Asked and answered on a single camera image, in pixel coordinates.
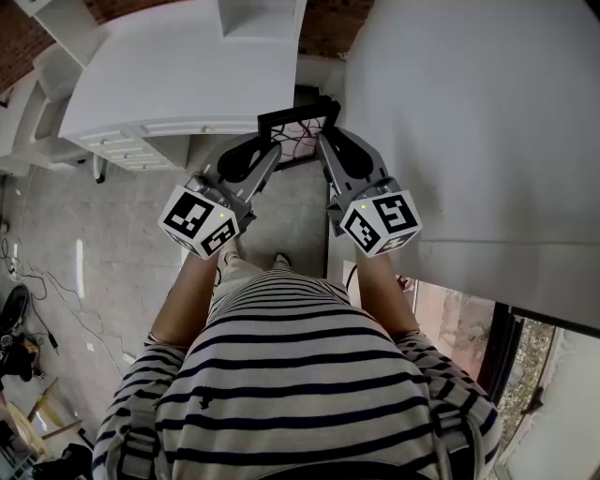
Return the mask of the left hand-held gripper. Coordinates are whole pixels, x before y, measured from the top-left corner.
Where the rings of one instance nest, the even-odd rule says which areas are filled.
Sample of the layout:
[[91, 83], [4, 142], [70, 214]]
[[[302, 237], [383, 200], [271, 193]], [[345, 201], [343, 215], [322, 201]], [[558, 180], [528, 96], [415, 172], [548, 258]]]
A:
[[203, 172], [174, 189], [158, 226], [189, 252], [202, 259], [214, 257], [255, 218], [251, 200], [263, 191], [280, 157], [280, 144], [263, 146], [258, 133], [218, 144]]

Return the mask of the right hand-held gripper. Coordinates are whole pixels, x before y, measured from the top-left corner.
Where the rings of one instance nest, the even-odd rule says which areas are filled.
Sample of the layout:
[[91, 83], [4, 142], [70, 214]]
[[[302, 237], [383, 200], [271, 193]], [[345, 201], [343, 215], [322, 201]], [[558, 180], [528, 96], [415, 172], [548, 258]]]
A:
[[402, 248], [422, 230], [411, 193], [387, 176], [381, 155], [361, 137], [343, 128], [322, 132], [317, 159], [336, 194], [327, 206], [335, 235], [348, 235], [365, 256]]

